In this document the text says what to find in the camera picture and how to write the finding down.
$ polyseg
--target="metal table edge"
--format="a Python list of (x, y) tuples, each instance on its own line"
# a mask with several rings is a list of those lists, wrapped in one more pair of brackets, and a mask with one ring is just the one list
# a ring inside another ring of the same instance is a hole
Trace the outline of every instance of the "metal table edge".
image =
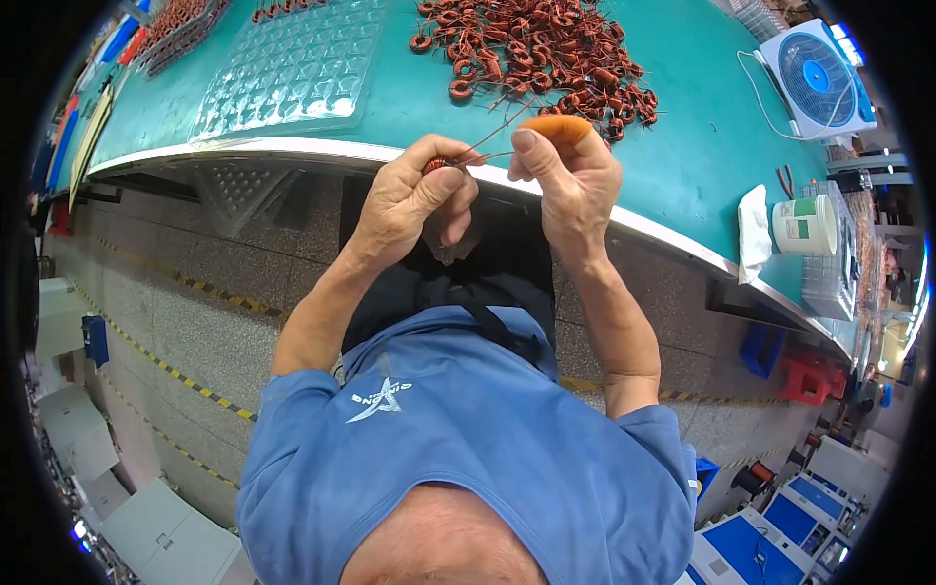
[[(402, 152), (402, 149), (390, 146), (333, 139), (267, 137), (206, 140), (203, 142), (175, 144), (119, 156), (89, 168), (87, 177), (89, 179), (93, 179), (95, 176), (105, 177), (143, 164), (182, 162), (199, 158), (206, 160), (217, 158), (242, 160), (275, 157), (278, 160), (331, 163), (357, 168), (379, 168), (381, 165), (394, 160)], [(543, 196), (543, 192), (536, 182), (509, 181), (505, 168), (484, 165), (469, 167), (468, 170), (476, 180), (483, 183), (496, 184), (537, 197)], [(611, 211), (611, 223), (615, 228), (625, 233), (652, 241), (659, 247), (667, 248), (683, 256), (700, 260), (715, 269), (722, 277), (738, 278), (738, 264), (735, 262), (669, 227), (661, 226), (623, 207), (614, 206)], [(847, 350), (841, 341), (836, 340), (828, 329), (815, 318), (807, 315), (802, 307), (789, 300), (773, 286), (768, 285), (759, 278), (750, 286), (767, 297), (775, 306), (791, 314), (801, 324), (814, 329), (834, 342), (845, 356), (852, 357), (852, 352)]]

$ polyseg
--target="yellow black hazard tape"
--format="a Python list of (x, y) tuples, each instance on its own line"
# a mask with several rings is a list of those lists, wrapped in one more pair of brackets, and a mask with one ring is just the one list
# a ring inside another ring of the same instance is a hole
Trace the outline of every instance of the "yellow black hazard tape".
[(166, 276), (167, 278), (176, 281), (180, 285), (188, 286), (189, 288), (203, 292), (213, 299), (226, 300), (236, 307), (241, 307), (242, 309), (246, 309), (252, 313), (263, 314), (268, 317), (281, 317), (285, 315), (285, 311), (283, 309), (270, 306), (261, 300), (251, 299), (250, 297), (245, 297), (244, 295), (235, 295), (234, 293), (224, 290), (224, 288), (221, 288), (220, 286), (215, 286), (210, 283), (199, 281), (197, 278), (184, 274), (173, 268), (164, 266), (157, 262), (153, 262), (150, 259), (138, 256), (132, 252), (127, 252), (126, 250), (118, 248), (103, 238), (98, 238), (90, 231), (86, 233), (92, 240), (101, 244), (105, 248), (108, 248), (109, 250), (112, 250), (113, 252), (116, 252), (117, 254), (125, 257), (131, 262), (135, 262), (142, 266), (151, 268), (154, 271)]
[(234, 488), (235, 490), (240, 490), (240, 489), (241, 489), (240, 484), (238, 484), (236, 481), (231, 481), (230, 479), (227, 479), (227, 478), (224, 477), (223, 475), (221, 475), (221, 474), (219, 474), (218, 472), (214, 471), (211, 467), (209, 467), (208, 465), (205, 465), (203, 462), (201, 462), (201, 461), (199, 461), (198, 459), (196, 459), (196, 457), (195, 457), (194, 455), (192, 455), (191, 453), (189, 453), (188, 451), (186, 451), (185, 449), (183, 449), (181, 445), (179, 445), (178, 443), (176, 443), (175, 441), (173, 441), (172, 439), (170, 439), (169, 437), (167, 437), (166, 434), (165, 434), (164, 432), (162, 432), (162, 431), (160, 431), (159, 429), (156, 428), (156, 426), (150, 421), (149, 418), (145, 417), (139, 410), (137, 410), (137, 407), (134, 406), (133, 403), (132, 403), (131, 401), (129, 401), (129, 400), (126, 398), (126, 396), (124, 396), (124, 394), (123, 394), (120, 390), (117, 389), (116, 386), (113, 385), (113, 382), (111, 382), (111, 381), (108, 379), (108, 377), (107, 377), (106, 375), (104, 375), (103, 372), (101, 372), (101, 377), (104, 378), (104, 381), (108, 383), (108, 386), (110, 386), (110, 388), (117, 394), (117, 396), (119, 396), (120, 399), (121, 399), (122, 401), (124, 401), (124, 403), (125, 403), (127, 406), (130, 407), (130, 410), (132, 410), (133, 412), (135, 412), (135, 413), (137, 414), (137, 416), (140, 417), (140, 419), (141, 419), (143, 422), (146, 423), (146, 426), (149, 427), (150, 429), (153, 429), (153, 432), (155, 432), (157, 435), (159, 435), (160, 438), (162, 438), (162, 439), (165, 440), (167, 443), (169, 443), (170, 445), (172, 445), (172, 447), (175, 448), (175, 450), (177, 450), (177, 451), (179, 451), (180, 453), (182, 453), (189, 461), (193, 462), (195, 465), (197, 465), (197, 466), (200, 467), (201, 469), (203, 469), (203, 470), (205, 470), (206, 472), (208, 472), (208, 475), (210, 475), (211, 477), (214, 477), (215, 479), (221, 480), (221, 481), (224, 482), (226, 485), (228, 485), (228, 486), (231, 487), (231, 488)]
[[(585, 390), (589, 392), (604, 392), (604, 385), (593, 380), (560, 376), (559, 385), (567, 390)], [(735, 398), (731, 396), (710, 396), (709, 394), (695, 394), (693, 392), (677, 392), (674, 390), (660, 390), (657, 394), (660, 402), (702, 402), (708, 404), (782, 404), (787, 400), (779, 398)]]
[(101, 309), (101, 308), (97, 305), (97, 303), (95, 303), (93, 300), (91, 300), (91, 297), (89, 297), (88, 294), (87, 294), (86, 292), (84, 292), (84, 289), (81, 288), (81, 285), (78, 283), (77, 280), (75, 280), (74, 278), (72, 278), (72, 279), (71, 279), (71, 282), (72, 282), (72, 284), (75, 285), (75, 290), (78, 291), (78, 293), (84, 298), (84, 300), (85, 300), (89, 305), (91, 305), (91, 307), (92, 307), (95, 311), (97, 311), (98, 313), (101, 314), (102, 317), (104, 317), (104, 320), (108, 322), (108, 325), (110, 325), (115, 331), (117, 331), (117, 332), (120, 334), (120, 336), (123, 337), (129, 344), (131, 344), (131, 345), (133, 345), (134, 347), (136, 347), (137, 350), (138, 350), (141, 354), (143, 354), (144, 356), (146, 356), (152, 363), (156, 364), (156, 367), (158, 367), (160, 370), (163, 370), (164, 372), (168, 373), (170, 376), (172, 376), (173, 378), (179, 380), (180, 382), (182, 382), (183, 384), (185, 384), (185, 385), (188, 386), (189, 388), (193, 389), (195, 392), (198, 393), (198, 395), (200, 395), (200, 396), (202, 396), (202, 397), (204, 397), (204, 398), (207, 398), (208, 400), (210, 400), (210, 401), (212, 401), (212, 402), (215, 402), (218, 406), (221, 406), (222, 408), (224, 408), (224, 409), (226, 409), (226, 410), (229, 410), (230, 412), (234, 413), (234, 414), (237, 415), (238, 417), (246, 418), (247, 420), (251, 420), (251, 421), (253, 421), (253, 422), (256, 422), (256, 415), (255, 415), (254, 413), (250, 412), (250, 411), (247, 410), (246, 408), (241, 408), (241, 407), (239, 407), (237, 404), (235, 404), (234, 402), (231, 402), (231, 401), (228, 400), (227, 398), (224, 398), (223, 396), (220, 396), (220, 395), (218, 395), (218, 394), (215, 394), (214, 392), (210, 391), (209, 389), (203, 387), (201, 384), (199, 384), (198, 382), (196, 382), (196, 381), (193, 380), (192, 378), (186, 376), (185, 374), (179, 372), (178, 370), (176, 370), (175, 368), (173, 368), (172, 366), (170, 366), (169, 364), (167, 364), (167, 363), (166, 363), (164, 360), (162, 360), (161, 358), (158, 358), (158, 357), (156, 356), (156, 354), (154, 354), (153, 352), (151, 352), (149, 349), (147, 349), (147, 348), (143, 347), (142, 345), (140, 345), (139, 342), (137, 342), (135, 339), (133, 339), (132, 337), (130, 337), (130, 335), (127, 334), (127, 332), (124, 331), (123, 328), (121, 328), (121, 326), (117, 325), (117, 323), (115, 323), (115, 322), (113, 321), (113, 319), (111, 319), (110, 317), (108, 317), (107, 314), (104, 313), (104, 310)]
[[(795, 446), (796, 446), (795, 444), (782, 446), (782, 447), (773, 449), (772, 451), (768, 451), (767, 453), (761, 453), (760, 455), (754, 455), (753, 457), (747, 457), (745, 459), (732, 461), (731, 463), (728, 463), (727, 465), (722, 465), (718, 471), (719, 473), (721, 473), (722, 471), (725, 471), (728, 469), (734, 469), (735, 467), (740, 467), (742, 465), (750, 465), (751, 463), (754, 463), (757, 460), (765, 459), (767, 457), (770, 457), (771, 455), (776, 455), (777, 453), (780, 453), (781, 451), (788, 451)], [(727, 509), (721, 512), (716, 512), (715, 514), (712, 514), (711, 516), (703, 518), (695, 523), (695, 529), (699, 530), (705, 526), (706, 522), (715, 522), (722, 516), (731, 516), (733, 513), (737, 511), (737, 508), (738, 508), (737, 504), (731, 505)]]
[(738, 460), (738, 461), (733, 461), (733, 462), (731, 462), (731, 463), (728, 463), (727, 465), (722, 465), (722, 467), (720, 468), (719, 471), (722, 471), (722, 470), (725, 470), (725, 469), (732, 469), (732, 468), (735, 468), (735, 467), (740, 467), (741, 465), (750, 465), (751, 463), (754, 463), (755, 461), (757, 461), (757, 460), (759, 460), (759, 459), (765, 459), (765, 458), (767, 458), (767, 457), (770, 457), (771, 455), (776, 455), (777, 453), (780, 453), (781, 451), (789, 451), (790, 449), (792, 449), (792, 448), (795, 447), (795, 446), (796, 446), (796, 444), (793, 444), (793, 445), (786, 445), (786, 446), (778, 447), (778, 448), (776, 448), (776, 449), (774, 449), (774, 450), (772, 450), (772, 451), (768, 451), (767, 453), (761, 453), (760, 455), (754, 455), (753, 457), (748, 457), (748, 458), (746, 458), (746, 459), (741, 459), (741, 460)]
[[(121, 256), (127, 258), (132, 262), (136, 262), (142, 266), (149, 267), (154, 271), (159, 272), (167, 276), (168, 278), (188, 286), (189, 288), (201, 291), (214, 297), (216, 299), (226, 300), (233, 305), (247, 309), (254, 313), (264, 314), (271, 317), (280, 317), (281, 320), (285, 320), (288, 317), (288, 312), (284, 309), (280, 309), (269, 305), (262, 300), (251, 299), (249, 297), (232, 295), (231, 293), (225, 291), (223, 288), (212, 285), (210, 283), (205, 283), (199, 281), (191, 276), (187, 276), (180, 271), (177, 271), (171, 267), (163, 266), (157, 262), (153, 262), (147, 258), (133, 254), (132, 252), (127, 252), (121, 248), (118, 248), (113, 243), (104, 240), (103, 238), (97, 237), (95, 234), (90, 231), (86, 232), (88, 237), (97, 243), (101, 244), (105, 248), (120, 254)], [(594, 391), (594, 392), (604, 392), (604, 385), (601, 382), (595, 382), (593, 380), (588, 380), (586, 378), (578, 378), (574, 376), (561, 376), (559, 380), (560, 386), (567, 390), (584, 390), (584, 391)], [(677, 392), (674, 390), (660, 390), (658, 394), (658, 399), (660, 402), (702, 402), (708, 404), (781, 404), (788, 402), (787, 400), (782, 400), (778, 398), (736, 398), (728, 396), (710, 396), (708, 394), (696, 394), (693, 392)]]

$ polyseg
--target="shirt logo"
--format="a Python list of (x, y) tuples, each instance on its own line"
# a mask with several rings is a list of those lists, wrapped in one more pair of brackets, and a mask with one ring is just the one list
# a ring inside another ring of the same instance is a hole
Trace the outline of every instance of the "shirt logo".
[(351, 417), (348, 420), (346, 420), (344, 424), (347, 424), (349, 422), (358, 422), (359, 420), (363, 420), (367, 417), (372, 416), (378, 410), (383, 410), (383, 411), (391, 412), (391, 413), (402, 412), (403, 409), (400, 408), (400, 404), (397, 402), (396, 397), (394, 397), (393, 395), (396, 394), (399, 390), (406, 390), (407, 388), (411, 386), (412, 384), (410, 384), (409, 382), (406, 382), (405, 384), (401, 384), (400, 382), (394, 382), (393, 384), (390, 384), (390, 379), (384, 378), (384, 385), (380, 388), (380, 391), (377, 392), (376, 394), (371, 394), (367, 398), (361, 398), (357, 394), (352, 394), (351, 400), (353, 400), (354, 402), (360, 402), (361, 404), (368, 404), (368, 407), (364, 409), (364, 412), (357, 415), (356, 417)]

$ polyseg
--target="green workbench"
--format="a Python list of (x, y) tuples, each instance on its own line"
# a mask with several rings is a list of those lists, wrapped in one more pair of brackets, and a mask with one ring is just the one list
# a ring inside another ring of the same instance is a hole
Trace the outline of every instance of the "green workbench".
[[(775, 172), (784, 164), (790, 166), (797, 184), (823, 179), (824, 150), (770, 130), (736, 59), (736, 51), (750, 52), (758, 43), (740, 22), (711, 2), (607, 3), (609, 17), (620, 21), (626, 32), (631, 57), (650, 72), (645, 80), (659, 96), (658, 110), (666, 112), (652, 129), (629, 126), (625, 138), (614, 145), (613, 153), (624, 165), (618, 205), (737, 263), (741, 197), (762, 183), (767, 186), (768, 206), (784, 200)], [(151, 80), (132, 74), (113, 106), (89, 168), (119, 156), (187, 142), (215, 70), (254, 9), (252, 1), (232, 0), (208, 38), (190, 54)], [(505, 102), (488, 111), (495, 96), (485, 95), (455, 106), (447, 94), (453, 79), (451, 64), (442, 52), (410, 51), (407, 42), (416, 21), (413, 3), (389, 0), (388, 19), (369, 74), (370, 92), (357, 127), (298, 136), (405, 148), (431, 132), (473, 143), (497, 127), (504, 118)], [(746, 65), (774, 125), (788, 131), (782, 102), (767, 75), (754, 60)], [(270, 135), (276, 135), (275, 126)], [(509, 133), (502, 132), (482, 152), (509, 150)], [(508, 157), (500, 157), (491, 164), (504, 168), (507, 162)], [(801, 273), (800, 255), (779, 255), (769, 261), (761, 278), (800, 306)]]

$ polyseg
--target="hand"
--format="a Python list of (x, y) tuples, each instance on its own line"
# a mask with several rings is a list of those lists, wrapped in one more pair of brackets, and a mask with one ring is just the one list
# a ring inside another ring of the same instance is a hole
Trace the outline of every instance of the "hand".
[(522, 128), (510, 137), (507, 179), (543, 189), (543, 233), (567, 267), (607, 257), (605, 232), (623, 181), (621, 164), (592, 131), (576, 145)]
[(413, 250), (422, 225), (438, 210), (442, 244), (454, 245), (471, 224), (471, 204), (477, 197), (475, 178), (459, 168), (437, 168), (422, 175), (435, 156), (483, 165), (467, 144), (429, 134), (377, 171), (360, 212), (358, 226), (345, 246), (369, 266), (381, 271)]

